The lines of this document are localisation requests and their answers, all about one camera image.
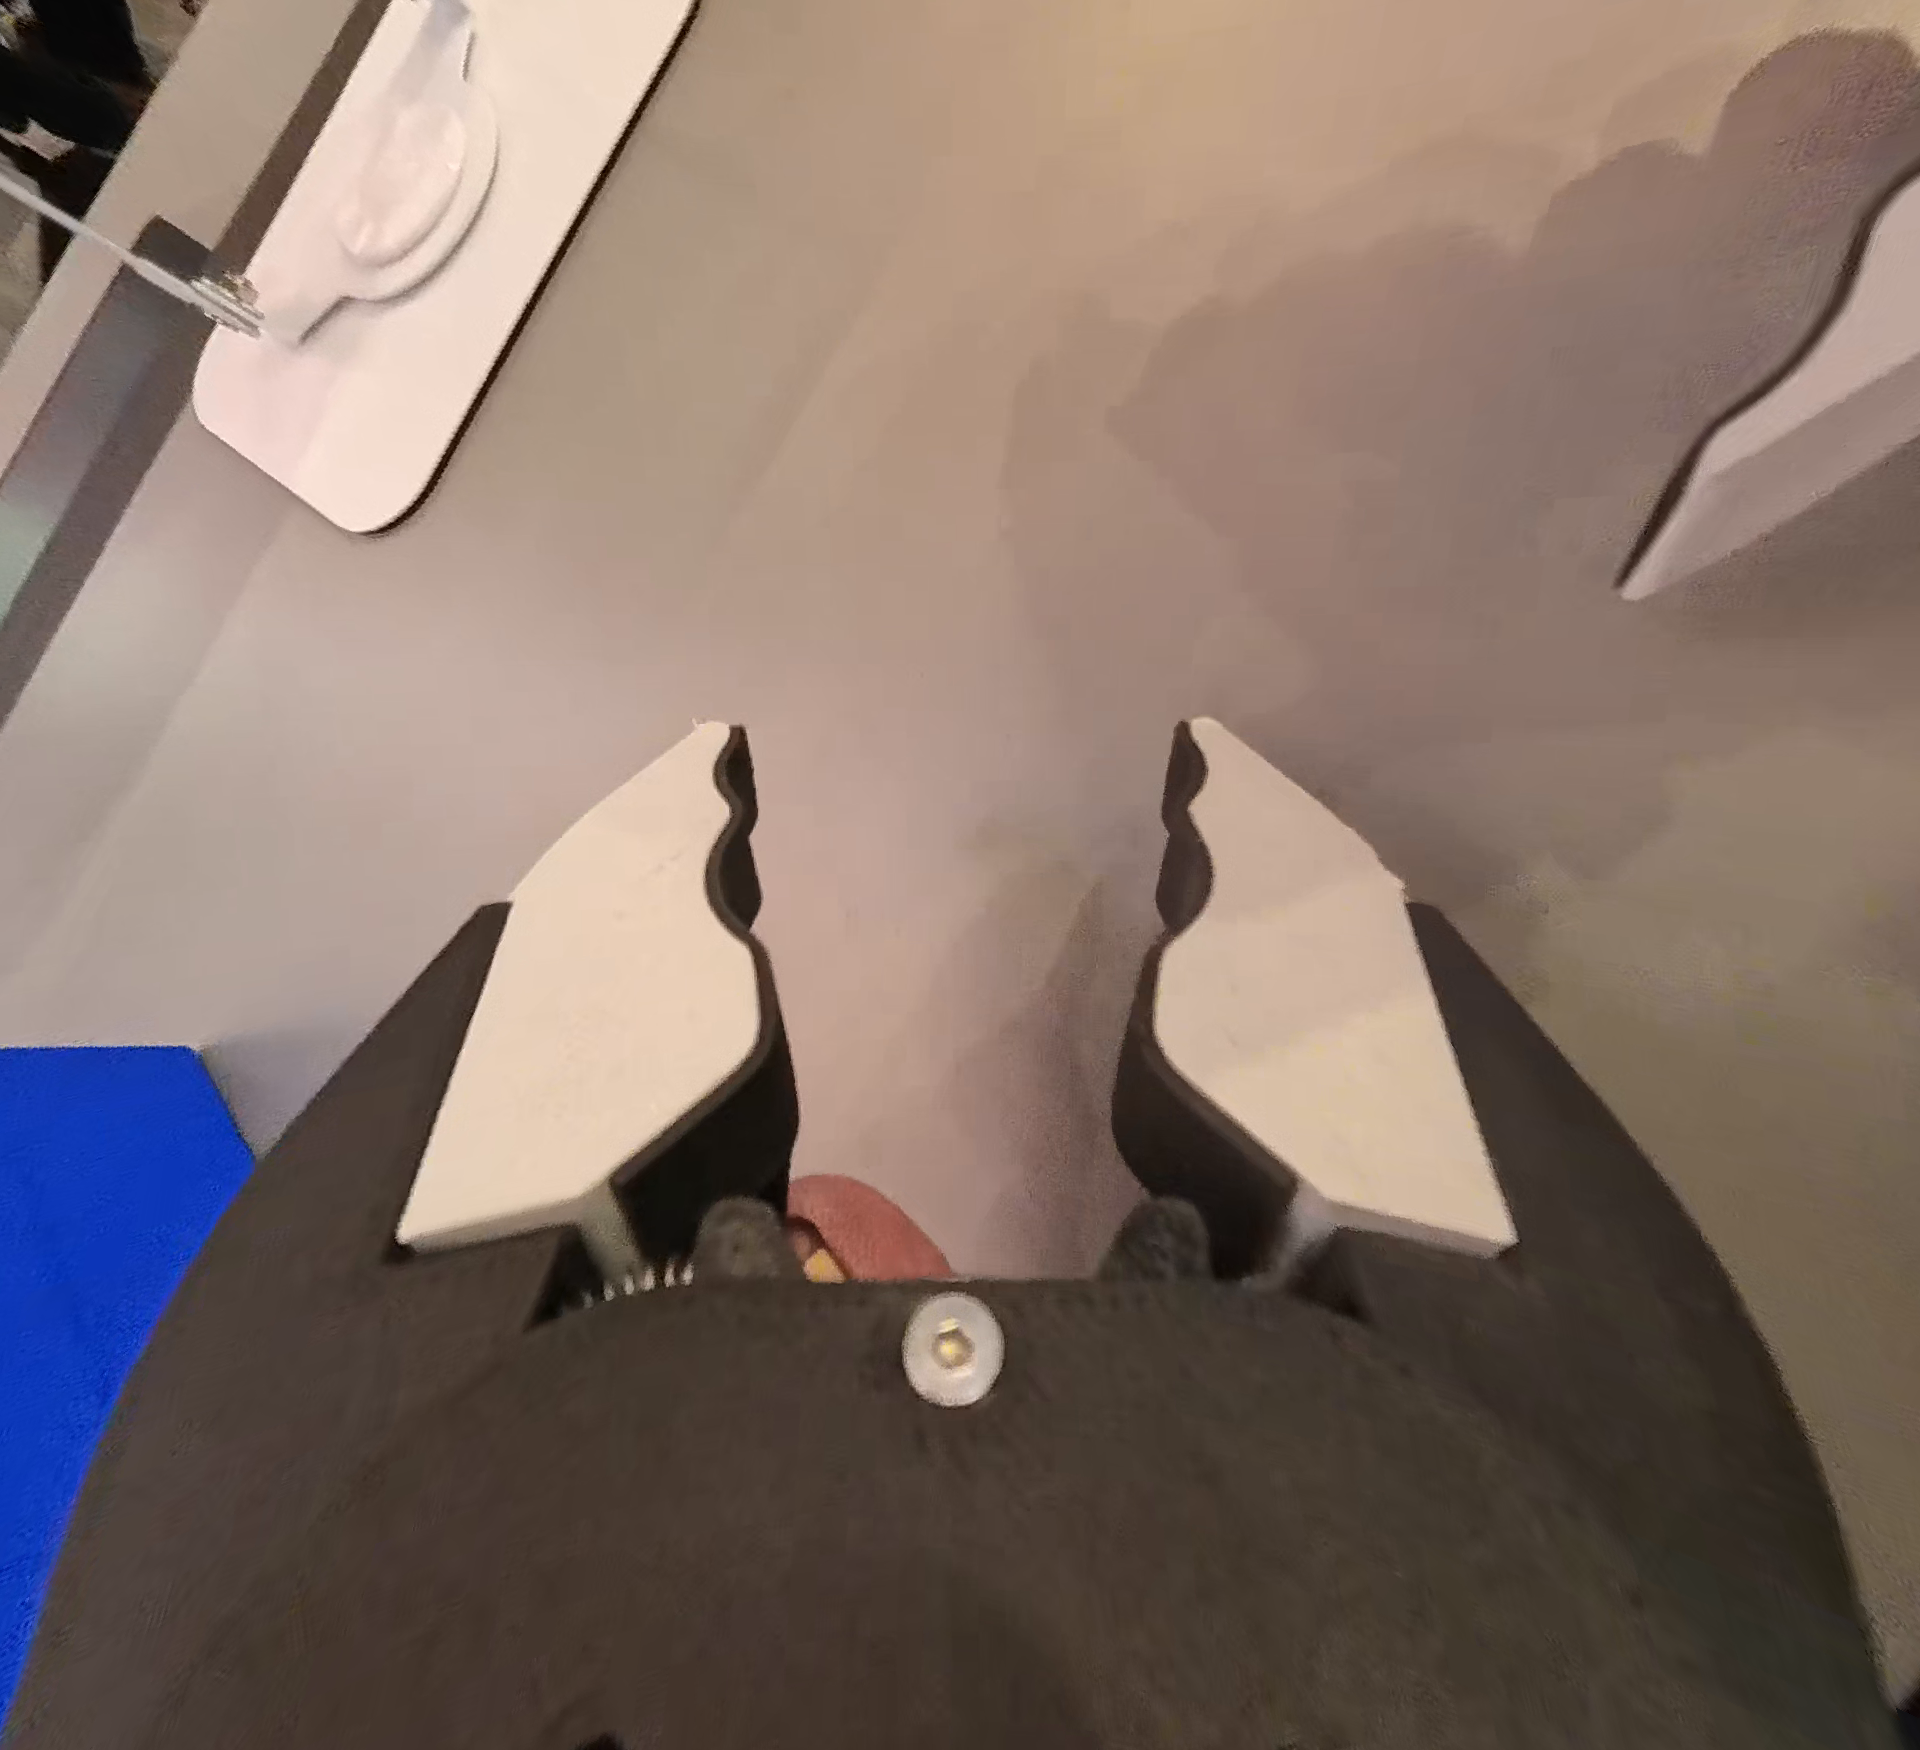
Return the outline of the person's left hand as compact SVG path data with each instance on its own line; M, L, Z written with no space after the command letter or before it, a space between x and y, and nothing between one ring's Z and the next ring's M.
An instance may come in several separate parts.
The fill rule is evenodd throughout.
M783 1235L810 1285L946 1285L952 1268L924 1228L876 1186L839 1174L794 1179Z

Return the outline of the blue plastic bin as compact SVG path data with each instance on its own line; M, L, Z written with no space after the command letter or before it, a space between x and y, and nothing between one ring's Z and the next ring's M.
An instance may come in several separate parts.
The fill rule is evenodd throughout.
M1 1702L121 1386L254 1165L187 1046L1 1051Z

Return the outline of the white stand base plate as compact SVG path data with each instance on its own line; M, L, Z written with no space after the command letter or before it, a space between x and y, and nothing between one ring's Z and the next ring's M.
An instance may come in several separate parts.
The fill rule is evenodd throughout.
M409 289L349 296L343 190L421 30L392 0L245 267L258 308L324 298L293 342L213 332L192 389L202 430L351 537L420 509L492 389L547 277L700 0L465 0L469 162L443 219L393 267Z

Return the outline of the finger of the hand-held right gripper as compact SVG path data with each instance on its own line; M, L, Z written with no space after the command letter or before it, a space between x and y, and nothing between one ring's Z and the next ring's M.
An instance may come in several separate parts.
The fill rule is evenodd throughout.
M1861 219L1803 342L1692 443L1614 578L1639 602L1809 512L1918 434L1918 176Z

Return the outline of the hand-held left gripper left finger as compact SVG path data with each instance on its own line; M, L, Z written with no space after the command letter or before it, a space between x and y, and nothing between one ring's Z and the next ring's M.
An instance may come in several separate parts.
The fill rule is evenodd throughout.
M716 1204L773 1211L797 1083L755 938L747 733L700 722L522 876L396 1245L567 1232L595 1274L686 1274Z

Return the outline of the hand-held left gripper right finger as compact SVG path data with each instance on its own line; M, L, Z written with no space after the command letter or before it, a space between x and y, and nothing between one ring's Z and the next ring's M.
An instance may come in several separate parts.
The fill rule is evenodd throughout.
M1212 717L1171 733L1161 827L1111 1103L1140 1189L1198 1215L1227 1283L1290 1279L1344 1235L1510 1252L1401 878Z

